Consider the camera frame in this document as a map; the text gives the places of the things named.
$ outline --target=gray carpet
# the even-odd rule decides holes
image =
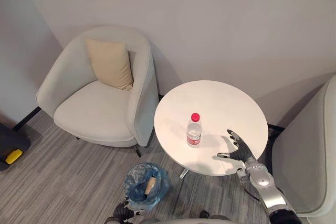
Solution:
[[[154,135],[138,158],[132,148],[112,148],[77,140],[40,111],[21,130],[30,149],[0,172],[0,223],[102,224],[124,197],[123,180],[137,163],[166,169],[170,191],[145,216],[160,220],[195,218],[205,209],[248,224],[269,223],[261,205],[240,188],[236,175],[204,176],[183,170],[162,150]]]

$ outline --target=red bottle cap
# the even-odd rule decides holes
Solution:
[[[199,117],[199,114],[197,114],[197,113],[193,113],[192,115],[191,115],[191,120],[193,121],[193,122],[198,122],[199,120],[200,120],[200,117]]]

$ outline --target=table top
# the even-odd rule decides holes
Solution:
[[[187,144],[192,113],[202,121],[198,148]],[[168,92],[156,108],[154,127],[162,148],[178,164],[193,172],[223,176],[244,167],[240,161],[218,158],[219,152],[237,148],[227,129],[236,132],[258,158],[265,149],[268,127],[257,103],[246,93],[218,81],[192,81]]]

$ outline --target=blue plastic bag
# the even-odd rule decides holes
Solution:
[[[151,177],[155,177],[156,181],[146,197],[144,192]],[[150,211],[168,191],[169,178],[167,172],[159,166],[152,163],[141,163],[128,172],[124,189],[125,194],[130,197],[131,207]]]

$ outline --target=table base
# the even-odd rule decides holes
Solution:
[[[188,169],[184,169],[183,172],[180,175],[180,179],[184,178],[184,176],[187,174],[187,172],[189,172]]]

